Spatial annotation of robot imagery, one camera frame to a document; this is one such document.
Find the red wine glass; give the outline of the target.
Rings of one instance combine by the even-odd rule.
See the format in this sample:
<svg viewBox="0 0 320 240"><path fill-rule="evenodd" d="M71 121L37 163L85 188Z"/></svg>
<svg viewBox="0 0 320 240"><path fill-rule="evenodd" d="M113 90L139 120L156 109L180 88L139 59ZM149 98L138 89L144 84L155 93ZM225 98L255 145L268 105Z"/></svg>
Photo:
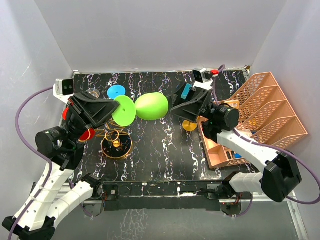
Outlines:
<svg viewBox="0 0 320 240"><path fill-rule="evenodd" d="M93 128L80 129L76 128L76 125L71 122L71 111L69 107L66 107L62 113L62 119L65 122L66 128L68 128L69 133L77 141L84 143L95 137L96 131Z"/></svg>

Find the aluminium frame rail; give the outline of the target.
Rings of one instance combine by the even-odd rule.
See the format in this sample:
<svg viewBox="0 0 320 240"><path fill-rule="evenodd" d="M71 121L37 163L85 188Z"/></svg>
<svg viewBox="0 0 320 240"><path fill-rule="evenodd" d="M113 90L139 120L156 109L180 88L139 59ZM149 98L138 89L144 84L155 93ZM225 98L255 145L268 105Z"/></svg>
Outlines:
<svg viewBox="0 0 320 240"><path fill-rule="evenodd" d="M93 218L77 208L57 227L55 240L306 240L300 211L293 202L255 195L244 211L226 215L205 209L127 209L105 211L87 201Z"/></svg>

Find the blue white small bottle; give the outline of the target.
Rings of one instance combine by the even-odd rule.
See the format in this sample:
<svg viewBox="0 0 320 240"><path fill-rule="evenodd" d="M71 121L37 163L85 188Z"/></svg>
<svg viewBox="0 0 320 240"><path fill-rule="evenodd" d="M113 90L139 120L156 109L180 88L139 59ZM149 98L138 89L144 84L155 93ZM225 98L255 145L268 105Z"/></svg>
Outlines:
<svg viewBox="0 0 320 240"><path fill-rule="evenodd" d="M234 158L235 158L235 159L240 159L240 158L242 158L242 156L241 156L240 154L238 154L238 153L235 153L235 154L234 154Z"/></svg>

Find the blue wine glass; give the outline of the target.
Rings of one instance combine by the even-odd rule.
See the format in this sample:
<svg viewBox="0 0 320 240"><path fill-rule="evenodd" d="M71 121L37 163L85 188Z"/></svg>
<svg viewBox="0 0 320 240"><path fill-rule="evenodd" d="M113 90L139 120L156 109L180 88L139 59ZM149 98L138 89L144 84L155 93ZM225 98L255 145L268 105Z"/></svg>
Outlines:
<svg viewBox="0 0 320 240"><path fill-rule="evenodd" d="M118 96L126 94L126 89L122 85L113 85L107 90L107 96L110 99L115 99Z"/></svg>

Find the green wine glass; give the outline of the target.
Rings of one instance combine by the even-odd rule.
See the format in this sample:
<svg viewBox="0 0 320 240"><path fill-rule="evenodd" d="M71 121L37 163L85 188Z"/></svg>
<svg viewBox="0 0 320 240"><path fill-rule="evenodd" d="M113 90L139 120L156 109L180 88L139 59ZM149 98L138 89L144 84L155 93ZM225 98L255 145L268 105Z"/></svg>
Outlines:
<svg viewBox="0 0 320 240"><path fill-rule="evenodd" d="M160 92L143 94L135 102L125 95L117 96L114 101L119 106L112 113L112 118L122 127L131 125L136 117L144 121L162 119L169 111L169 101Z"/></svg>

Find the teal wine glass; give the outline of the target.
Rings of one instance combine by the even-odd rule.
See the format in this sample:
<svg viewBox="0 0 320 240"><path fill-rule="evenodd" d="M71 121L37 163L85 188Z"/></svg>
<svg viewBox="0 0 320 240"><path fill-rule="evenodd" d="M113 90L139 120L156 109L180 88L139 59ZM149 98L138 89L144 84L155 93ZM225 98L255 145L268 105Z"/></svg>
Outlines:
<svg viewBox="0 0 320 240"><path fill-rule="evenodd" d="M195 91L196 90L193 88L193 86L191 84L187 83L185 85L180 97L183 100L190 101L193 98Z"/></svg>

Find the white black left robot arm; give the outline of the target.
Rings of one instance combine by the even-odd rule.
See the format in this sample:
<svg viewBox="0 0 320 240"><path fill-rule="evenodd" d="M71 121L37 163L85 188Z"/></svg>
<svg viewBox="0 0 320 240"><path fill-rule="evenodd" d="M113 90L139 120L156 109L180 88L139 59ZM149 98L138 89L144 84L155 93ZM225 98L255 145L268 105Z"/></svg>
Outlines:
<svg viewBox="0 0 320 240"><path fill-rule="evenodd" d="M65 125L38 132L36 147L32 147L20 129L20 115L38 95L38 92L31 95L18 108L15 128L25 146L45 160L46 165L24 205L3 220L9 239L17 235L20 240L50 240L58 225L75 208L89 198L97 200L103 195L101 181L87 174L64 196L56 198L83 158L83 136L104 125L122 107L117 100L99 99L88 92L75 93L66 101Z"/></svg>

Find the clear wine glass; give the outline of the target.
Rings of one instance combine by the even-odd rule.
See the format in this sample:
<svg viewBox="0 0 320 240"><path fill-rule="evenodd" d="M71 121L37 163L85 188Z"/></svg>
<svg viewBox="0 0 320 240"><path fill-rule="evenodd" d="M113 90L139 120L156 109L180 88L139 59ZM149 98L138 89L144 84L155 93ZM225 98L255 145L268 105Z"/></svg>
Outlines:
<svg viewBox="0 0 320 240"><path fill-rule="evenodd" d="M95 98L99 98L100 97L100 91L98 89L88 89L86 92L91 94Z"/></svg>

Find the yellow wine glass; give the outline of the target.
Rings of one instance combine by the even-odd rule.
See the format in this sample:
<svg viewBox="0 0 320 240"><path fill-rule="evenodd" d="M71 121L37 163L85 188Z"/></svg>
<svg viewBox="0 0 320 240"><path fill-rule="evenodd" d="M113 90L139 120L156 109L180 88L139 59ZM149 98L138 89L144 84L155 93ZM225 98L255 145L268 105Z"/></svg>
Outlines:
<svg viewBox="0 0 320 240"><path fill-rule="evenodd" d="M182 127L187 132L193 132L197 128L197 124L188 120L184 120L182 123Z"/></svg>

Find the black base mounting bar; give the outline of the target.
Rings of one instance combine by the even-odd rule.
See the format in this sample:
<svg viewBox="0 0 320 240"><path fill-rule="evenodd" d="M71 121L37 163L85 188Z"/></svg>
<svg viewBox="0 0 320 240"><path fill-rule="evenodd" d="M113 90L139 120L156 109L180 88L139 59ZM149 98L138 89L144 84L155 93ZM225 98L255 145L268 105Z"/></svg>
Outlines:
<svg viewBox="0 0 320 240"><path fill-rule="evenodd" d="M250 193L233 193L220 180L104 181L90 201L104 211L202 209L236 216Z"/></svg>

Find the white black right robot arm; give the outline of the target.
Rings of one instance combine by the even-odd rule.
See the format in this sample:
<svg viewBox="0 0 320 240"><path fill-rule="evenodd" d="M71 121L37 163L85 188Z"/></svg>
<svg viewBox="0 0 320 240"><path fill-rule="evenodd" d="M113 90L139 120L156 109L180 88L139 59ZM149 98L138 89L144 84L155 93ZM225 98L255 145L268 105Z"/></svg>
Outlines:
<svg viewBox="0 0 320 240"><path fill-rule="evenodd" d="M291 152L264 146L238 132L239 110L229 104L212 102L210 90L193 87L183 98L184 88L180 86L167 97L169 112L192 123L198 117L206 118L201 123L206 138L240 154L258 169L257 173L230 174L222 182L226 197L233 199L244 192L259 193L281 203L301 183L302 177Z"/></svg>

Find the pink plastic file organizer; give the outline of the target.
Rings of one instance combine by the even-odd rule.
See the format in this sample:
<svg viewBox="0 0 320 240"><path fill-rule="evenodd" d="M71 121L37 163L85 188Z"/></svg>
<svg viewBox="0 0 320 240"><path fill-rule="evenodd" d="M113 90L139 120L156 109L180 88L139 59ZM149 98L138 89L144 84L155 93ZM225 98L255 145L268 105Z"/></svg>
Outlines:
<svg viewBox="0 0 320 240"><path fill-rule="evenodd" d="M308 135L271 72L252 75L225 102L239 110L238 132L261 144L287 149Z"/></svg>

